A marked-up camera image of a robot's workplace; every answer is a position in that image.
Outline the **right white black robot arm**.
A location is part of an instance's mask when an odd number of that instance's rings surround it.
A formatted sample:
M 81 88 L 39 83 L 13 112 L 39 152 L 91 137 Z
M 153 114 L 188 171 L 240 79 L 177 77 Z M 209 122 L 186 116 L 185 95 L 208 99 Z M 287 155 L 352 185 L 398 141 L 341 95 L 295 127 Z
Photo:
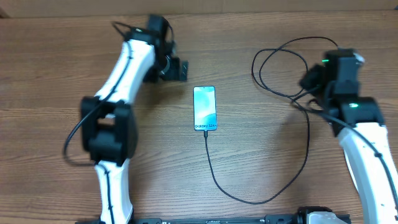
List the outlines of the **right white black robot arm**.
M 300 80 L 343 149 L 365 223 L 397 223 L 397 168 L 377 101 L 359 94 L 364 59 L 354 49 L 325 52 Z

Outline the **blue Galaxy smartphone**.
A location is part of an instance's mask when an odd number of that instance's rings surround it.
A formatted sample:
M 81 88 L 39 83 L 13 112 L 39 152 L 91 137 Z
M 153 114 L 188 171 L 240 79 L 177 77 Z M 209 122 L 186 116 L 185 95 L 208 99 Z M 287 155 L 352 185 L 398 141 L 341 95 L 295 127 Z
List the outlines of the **blue Galaxy smartphone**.
M 193 88 L 193 117 L 196 131 L 217 130 L 216 91 L 214 86 Z

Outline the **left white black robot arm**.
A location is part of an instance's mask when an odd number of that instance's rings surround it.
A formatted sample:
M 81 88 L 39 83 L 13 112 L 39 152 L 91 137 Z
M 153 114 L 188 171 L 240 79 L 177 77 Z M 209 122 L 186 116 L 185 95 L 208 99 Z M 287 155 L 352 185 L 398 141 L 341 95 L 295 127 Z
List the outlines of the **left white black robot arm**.
M 81 100 L 82 145 L 98 176 L 102 211 L 97 223 L 132 223 L 129 161 L 138 142 L 133 104 L 142 83 L 187 80 L 188 62 L 174 55 L 168 20 L 151 14 L 145 28 L 129 26 L 109 78 L 95 96 Z

